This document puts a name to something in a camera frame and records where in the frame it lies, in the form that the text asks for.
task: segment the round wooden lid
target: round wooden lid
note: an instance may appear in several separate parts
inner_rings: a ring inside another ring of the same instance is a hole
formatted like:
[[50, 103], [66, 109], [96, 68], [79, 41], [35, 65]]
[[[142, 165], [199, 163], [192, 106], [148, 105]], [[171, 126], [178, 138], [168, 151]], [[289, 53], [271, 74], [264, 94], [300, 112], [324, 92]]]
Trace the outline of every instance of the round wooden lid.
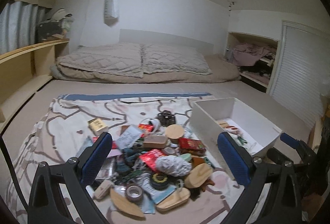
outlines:
[[182, 138], [184, 135], [184, 129], [178, 124], [172, 124], [165, 129], [165, 136], [169, 139]]

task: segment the quilted pillow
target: quilted pillow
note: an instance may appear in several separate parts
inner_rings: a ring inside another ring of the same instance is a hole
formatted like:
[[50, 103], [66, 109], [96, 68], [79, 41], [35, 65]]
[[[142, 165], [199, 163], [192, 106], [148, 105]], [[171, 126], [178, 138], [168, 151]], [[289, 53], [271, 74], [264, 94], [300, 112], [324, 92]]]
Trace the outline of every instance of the quilted pillow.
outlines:
[[177, 71], [212, 74], [204, 57], [195, 48], [162, 44], [143, 46], [143, 71], [147, 74]]
[[81, 47], [59, 57], [57, 65], [82, 71], [143, 78], [141, 46], [135, 43], [119, 43], [97, 47]]

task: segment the black cable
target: black cable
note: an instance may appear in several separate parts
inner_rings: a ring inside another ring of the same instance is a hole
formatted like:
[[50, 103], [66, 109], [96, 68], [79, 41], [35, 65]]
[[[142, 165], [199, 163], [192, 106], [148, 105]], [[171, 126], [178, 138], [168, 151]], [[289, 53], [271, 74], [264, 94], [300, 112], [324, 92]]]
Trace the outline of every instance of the black cable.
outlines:
[[7, 150], [5, 142], [3, 141], [2, 136], [0, 136], [0, 149], [2, 151], [2, 154], [3, 154], [4, 158], [5, 158], [5, 161], [7, 163], [7, 166], [8, 166], [9, 172], [10, 172], [10, 176], [12, 177], [15, 189], [17, 191], [17, 194], [18, 194], [18, 196], [19, 196], [19, 198], [22, 202], [22, 205], [25, 208], [25, 211], [28, 212], [28, 205], [26, 203], [26, 200], [24, 198], [22, 190], [19, 186], [19, 181], [17, 180], [17, 176], [16, 176], [16, 173], [15, 173], [15, 168], [13, 166], [12, 160], [10, 159], [9, 152]]

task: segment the red snack bag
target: red snack bag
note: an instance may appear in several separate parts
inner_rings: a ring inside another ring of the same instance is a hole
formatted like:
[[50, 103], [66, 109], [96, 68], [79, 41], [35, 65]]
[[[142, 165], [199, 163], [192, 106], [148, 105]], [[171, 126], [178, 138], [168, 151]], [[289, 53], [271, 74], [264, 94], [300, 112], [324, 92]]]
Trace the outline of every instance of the red snack bag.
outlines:
[[[99, 137], [93, 137], [93, 143], [98, 139]], [[115, 141], [112, 141], [112, 148], [111, 149], [117, 149], [117, 145]]]
[[144, 163], [146, 163], [147, 166], [149, 166], [152, 171], [158, 172], [156, 170], [155, 162], [156, 162], [157, 158], [162, 157], [162, 156], [166, 156], [166, 155], [164, 153], [162, 153], [159, 149], [152, 149], [152, 150], [148, 151], [147, 153], [142, 154], [140, 156], [140, 159]]
[[190, 153], [202, 156], [206, 148], [200, 140], [190, 138], [179, 138], [179, 147], [182, 154]]
[[145, 133], [150, 133], [153, 130], [152, 124], [139, 124], [138, 128], [140, 128], [143, 131], [143, 134], [141, 135], [142, 138], [144, 138]]

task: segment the grey curtain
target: grey curtain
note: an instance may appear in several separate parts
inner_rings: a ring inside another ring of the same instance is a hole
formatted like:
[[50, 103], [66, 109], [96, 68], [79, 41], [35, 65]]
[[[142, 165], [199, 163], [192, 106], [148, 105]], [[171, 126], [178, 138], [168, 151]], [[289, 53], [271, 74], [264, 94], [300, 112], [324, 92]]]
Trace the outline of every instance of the grey curtain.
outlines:
[[0, 54], [36, 43], [36, 25], [49, 8], [22, 1], [8, 3], [0, 14]]

